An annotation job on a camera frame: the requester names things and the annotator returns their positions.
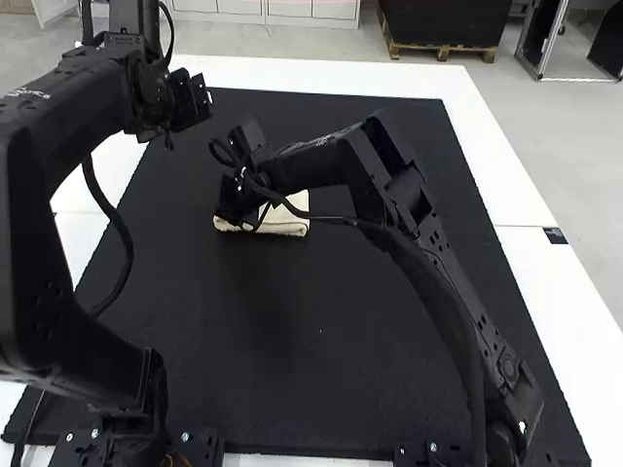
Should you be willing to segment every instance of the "white cloth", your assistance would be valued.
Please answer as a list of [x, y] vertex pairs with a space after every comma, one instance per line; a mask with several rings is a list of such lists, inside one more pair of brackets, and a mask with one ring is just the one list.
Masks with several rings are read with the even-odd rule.
[[[310, 193], [307, 190], [290, 195], [288, 200], [302, 211], [310, 210]], [[258, 210], [258, 216], [264, 212], [266, 204]], [[244, 232], [250, 231], [252, 226], [244, 225], [244, 229], [233, 226], [224, 219], [214, 216], [214, 227], [221, 232]], [[310, 229], [310, 221], [296, 217], [288, 211], [283, 205], [276, 209], [270, 207], [264, 222], [256, 231], [257, 234], [277, 234], [277, 235], [293, 235], [305, 236]]]

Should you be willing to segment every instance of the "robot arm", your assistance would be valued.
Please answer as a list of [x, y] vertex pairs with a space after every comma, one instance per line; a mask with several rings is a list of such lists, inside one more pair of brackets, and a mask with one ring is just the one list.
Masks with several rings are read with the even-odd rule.
[[201, 75], [168, 73], [157, 0], [112, 0], [110, 23], [103, 47], [0, 95], [0, 377], [85, 399], [107, 420], [144, 420], [147, 433], [164, 423], [162, 358], [80, 308], [50, 198], [111, 134], [179, 131], [209, 118], [210, 103]]
[[216, 214], [241, 225], [271, 193], [347, 185], [358, 227], [386, 251], [419, 294], [451, 351], [472, 414], [473, 466], [523, 462], [543, 409], [530, 368], [501, 335], [446, 238], [412, 148], [387, 111], [275, 153], [261, 129], [230, 133], [234, 176], [224, 176]]

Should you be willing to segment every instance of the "table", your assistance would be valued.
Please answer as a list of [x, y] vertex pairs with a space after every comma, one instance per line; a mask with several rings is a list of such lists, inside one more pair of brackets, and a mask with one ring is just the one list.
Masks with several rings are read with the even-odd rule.
[[[556, 227], [556, 221], [463, 67], [184, 55], [177, 56], [171, 68], [179, 66], [191, 73], [202, 72], [207, 85], [214, 88], [443, 99], [593, 465], [620, 464], [623, 334], [571, 247], [551, 244], [544, 234], [542, 228]], [[95, 150], [95, 171], [113, 204], [121, 199], [144, 150], [144, 145], [122, 134]], [[59, 188], [52, 207], [77, 283], [107, 219], [92, 201], [80, 170]], [[0, 385], [3, 426], [21, 392], [18, 384]], [[8, 463], [12, 450], [12, 446], [1, 444], [0, 459]], [[29, 465], [29, 460], [30, 465], [47, 465], [52, 451], [28, 449], [24, 465]], [[336, 462], [352, 467], [381, 464], [238, 454], [228, 454], [225, 459], [228, 467], [293, 462], [301, 467]]]

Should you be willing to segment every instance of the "black mat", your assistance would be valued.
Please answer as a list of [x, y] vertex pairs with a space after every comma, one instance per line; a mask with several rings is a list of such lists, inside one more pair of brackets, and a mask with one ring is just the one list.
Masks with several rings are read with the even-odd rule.
[[[547, 397], [529, 465], [546, 462], [546, 449], [590, 464], [440, 101], [213, 94], [216, 117], [176, 137], [174, 152], [153, 143], [131, 180], [121, 212], [135, 267], [103, 316], [125, 338], [163, 354], [173, 433], [211, 425], [238, 451], [390, 458], [394, 443], [424, 440], [469, 450], [458, 374], [388, 256], [350, 228], [312, 224], [308, 237], [290, 239], [212, 227], [222, 169], [207, 152], [210, 137], [252, 114], [278, 147], [393, 107], [466, 272]], [[311, 193], [311, 209], [349, 213], [351, 206], [345, 190], [330, 189]], [[81, 302], [108, 290], [122, 260], [109, 229], [78, 287]], [[5, 440], [23, 426], [28, 397]], [[86, 413], [84, 404], [51, 400], [33, 442], [53, 444], [89, 420]]]

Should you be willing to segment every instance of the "gray floor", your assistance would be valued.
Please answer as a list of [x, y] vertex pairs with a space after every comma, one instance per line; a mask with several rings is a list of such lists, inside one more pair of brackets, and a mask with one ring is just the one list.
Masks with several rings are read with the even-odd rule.
[[[389, 61], [374, 10], [365, 8], [361, 22], [342, 31], [178, 21], [176, 51]], [[535, 83], [513, 58], [519, 32], [507, 27], [495, 65], [468, 54], [450, 62], [467, 67], [623, 328], [623, 85]], [[41, 31], [34, 17], [0, 15], [0, 91], [49, 71], [78, 37], [76, 18]], [[435, 62], [431, 54], [402, 60]], [[562, 71], [581, 73], [578, 66]]]

